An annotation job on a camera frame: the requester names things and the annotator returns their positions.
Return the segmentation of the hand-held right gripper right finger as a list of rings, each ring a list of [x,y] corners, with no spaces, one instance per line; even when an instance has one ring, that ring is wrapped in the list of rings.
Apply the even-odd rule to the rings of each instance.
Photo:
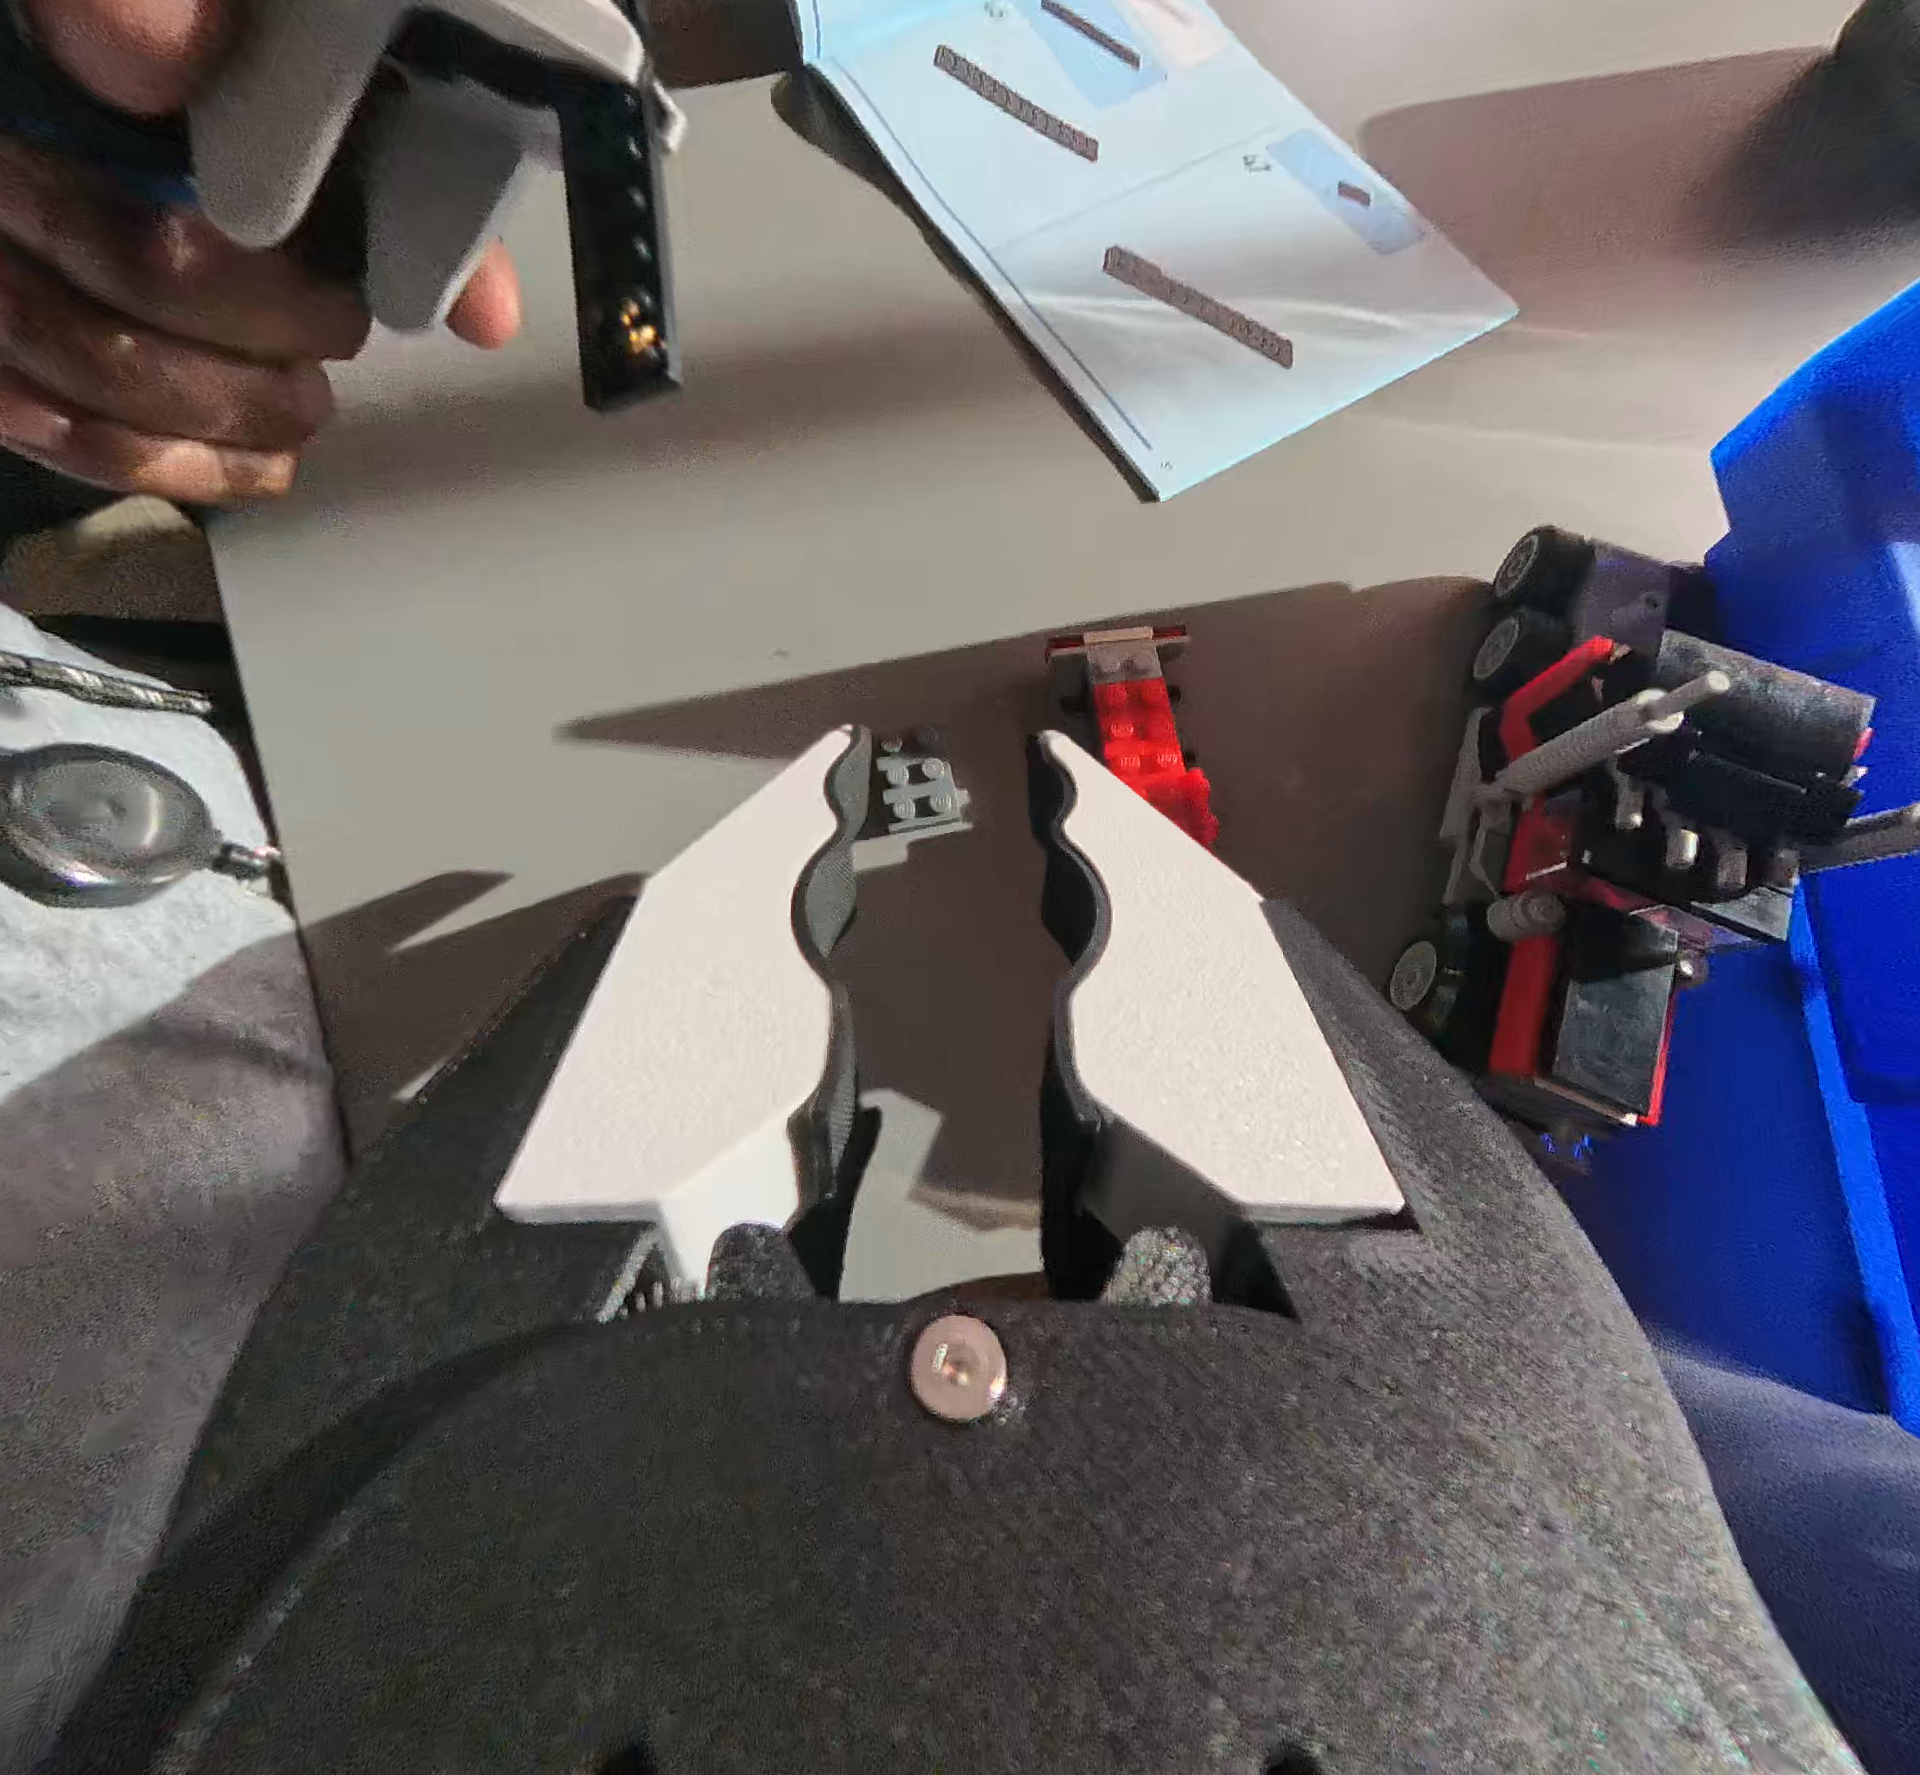
[[[1034,740],[1034,838],[1065,962],[1040,1088],[1048,1292],[1100,1300],[1161,1234],[1212,1300],[1288,1308],[1273,1232],[1410,1232],[1259,892],[1065,732]]]

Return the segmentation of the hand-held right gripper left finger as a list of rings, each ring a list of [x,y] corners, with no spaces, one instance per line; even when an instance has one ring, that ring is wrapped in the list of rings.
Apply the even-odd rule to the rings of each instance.
[[[505,1166],[518,1224],[636,1224],[677,1296],[719,1240],[835,1192],[855,1110],[851,926],[871,734],[828,730],[667,866],[621,924]]]

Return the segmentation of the small red brick assembly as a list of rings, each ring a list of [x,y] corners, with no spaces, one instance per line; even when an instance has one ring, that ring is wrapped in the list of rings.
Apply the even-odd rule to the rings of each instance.
[[[1184,740],[1181,694],[1168,678],[1170,660],[1186,646],[1187,628],[1171,622],[1082,630],[1050,636],[1043,662],[1073,736],[1159,816],[1213,850],[1212,782]]]

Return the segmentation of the small dark grey brick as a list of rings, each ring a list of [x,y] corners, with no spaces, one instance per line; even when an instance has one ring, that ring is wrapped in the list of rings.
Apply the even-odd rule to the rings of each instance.
[[[971,828],[971,796],[955,780],[939,732],[922,728],[880,738],[871,778],[875,840],[931,840]]]

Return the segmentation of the long black brick plate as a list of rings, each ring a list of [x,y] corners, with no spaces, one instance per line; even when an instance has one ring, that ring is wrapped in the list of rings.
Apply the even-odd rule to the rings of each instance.
[[[612,0],[646,35],[644,0]],[[616,414],[680,386],[653,83],[545,75],[565,193],[582,396]]]

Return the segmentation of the light blue instruction booklet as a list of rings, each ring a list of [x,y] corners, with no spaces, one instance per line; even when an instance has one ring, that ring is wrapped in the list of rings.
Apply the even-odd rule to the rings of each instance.
[[[1152,498],[1518,316],[1206,0],[786,0],[801,69]]]

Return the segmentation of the blue plastic bin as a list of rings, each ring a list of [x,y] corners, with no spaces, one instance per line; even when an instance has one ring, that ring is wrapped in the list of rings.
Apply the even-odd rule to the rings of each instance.
[[[1705,558],[1733,644],[1877,700],[1869,814],[1917,794],[1917,292],[1855,324],[1711,452]],[[1788,946],[1680,1000],[1658,1130],[1571,1212],[1644,1330],[1917,1424],[1917,870],[1811,876]]]

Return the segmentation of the grey desk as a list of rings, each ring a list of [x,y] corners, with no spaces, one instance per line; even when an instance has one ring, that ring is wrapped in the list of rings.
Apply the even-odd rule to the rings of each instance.
[[[582,408],[539,181],[521,344],[377,344],[294,498],[218,526],[355,1152],[820,732],[930,724],[971,830],[863,876],[844,944],[891,1116],[847,1288],[1034,1268],[1043,638],[1187,626],[1221,850],[1376,980],[1426,908],[1514,540],[1699,556],[1711,446],[1916,276],[1902,181],[1809,79],[1857,0],[1207,3],[1516,322],[1147,506],[918,228],[739,81],[685,101],[672,171],[682,396]]]

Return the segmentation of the person's left hand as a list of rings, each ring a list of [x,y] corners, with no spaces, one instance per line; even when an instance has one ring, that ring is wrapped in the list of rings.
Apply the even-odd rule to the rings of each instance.
[[[223,0],[19,0],[87,97],[172,115],[228,33]],[[326,368],[372,320],[302,248],[245,250],[193,210],[4,143],[4,452],[112,496],[228,508],[288,492],[332,412]]]

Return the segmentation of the red and black toy truck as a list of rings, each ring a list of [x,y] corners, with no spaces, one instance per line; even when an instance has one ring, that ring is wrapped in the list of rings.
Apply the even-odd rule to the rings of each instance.
[[[1661,1122],[1716,956],[1789,938],[1807,876],[1916,852],[1861,812],[1877,700],[1742,652],[1709,572],[1558,526],[1491,580],[1432,922],[1391,1008],[1546,1160]]]

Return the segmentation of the person's grey sweatshirt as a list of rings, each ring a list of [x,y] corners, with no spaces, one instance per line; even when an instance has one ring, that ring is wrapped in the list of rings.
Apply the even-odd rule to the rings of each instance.
[[[257,882],[1,904],[1,1768],[34,1772],[348,1144]]]

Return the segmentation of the black cube device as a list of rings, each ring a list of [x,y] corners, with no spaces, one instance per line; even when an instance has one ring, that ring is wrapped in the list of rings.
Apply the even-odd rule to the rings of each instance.
[[[1721,224],[1755,248],[1916,230],[1917,0],[1861,0],[1763,109],[1726,167]]]

